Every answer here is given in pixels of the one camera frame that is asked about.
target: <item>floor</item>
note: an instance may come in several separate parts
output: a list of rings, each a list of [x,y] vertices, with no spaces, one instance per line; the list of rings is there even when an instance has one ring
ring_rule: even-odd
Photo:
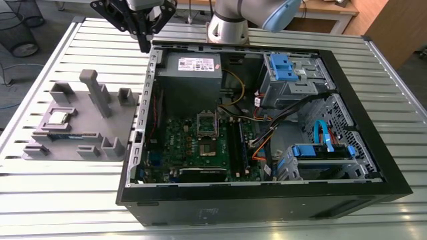
[[[83,3],[67,3],[66,11],[58,11],[56,5],[52,1],[38,1],[42,14],[46,18],[46,24],[32,29],[34,36],[39,43],[39,52],[25,58],[15,58],[0,46],[0,63],[4,67],[15,64],[44,64],[54,49],[63,37],[63,34],[70,26],[70,23],[75,16],[87,16],[91,18],[100,18],[99,14],[91,9],[88,4]],[[0,12],[8,12],[9,8],[4,1],[0,2]],[[171,22],[184,23],[187,20],[188,12],[186,10],[178,10],[178,16],[172,18]],[[196,15],[194,18],[194,24],[204,24],[210,20],[208,15]],[[9,82],[13,79],[13,85],[5,87],[0,84],[0,129],[4,128],[12,118],[12,115],[17,107],[9,107],[20,103],[28,89],[39,75],[42,70],[40,66],[19,66],[5,71],[5,81]],[[419,59],[414,54],[402,68],[398,70],[406,84],[412,90],[420,103],[427,108],[427,58]]]

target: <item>green motherboard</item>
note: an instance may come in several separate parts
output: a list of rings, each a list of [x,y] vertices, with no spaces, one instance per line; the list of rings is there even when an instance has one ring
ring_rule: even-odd
[[[208,132],[216,137],[200,135]],[[146,181],[179,183],[180,169],[220,169],[224,182],[259,181],[260,164],[251,160],[247,148],[254,138],[254,124],[246,119],[167,119],[163,150],[148,153]]]

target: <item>wire mesh trash bin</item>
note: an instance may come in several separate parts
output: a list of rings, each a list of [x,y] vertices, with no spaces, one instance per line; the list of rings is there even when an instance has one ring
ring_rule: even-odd
[[[46,23],[36,0],[4,0],[15,13],[25,17],[28,27],[39,27]]]
[[[0,44],[15,57],[27,57],[39,50],[34,34],[16,12],[0,12]]]

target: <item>motherboard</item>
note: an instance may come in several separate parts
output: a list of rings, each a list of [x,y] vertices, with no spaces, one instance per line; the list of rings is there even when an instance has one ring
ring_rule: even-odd
[[[139,177],[147,183],[259,181],[260,163],[247,148],[254,128],[250,120],[218,120],[210,112],[167,119],[163,149],[148,152]]]

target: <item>slotted metal table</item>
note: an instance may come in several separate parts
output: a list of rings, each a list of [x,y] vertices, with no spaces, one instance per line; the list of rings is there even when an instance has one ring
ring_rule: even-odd
[[[204,42],[206,27],[170,23],[156,39]],[[142,92],[150,55],[104,19],[87,18],[71,24],[0,136],[0,238],[426,239],[427,113],[375,45],[358,36],[259,29],[250,42],[334,52],[414,194],[334,220],[143,227],[116,206],[122,162],[21,159],[55,82],[86,90],[79,74],[95,69],[110,91]]]

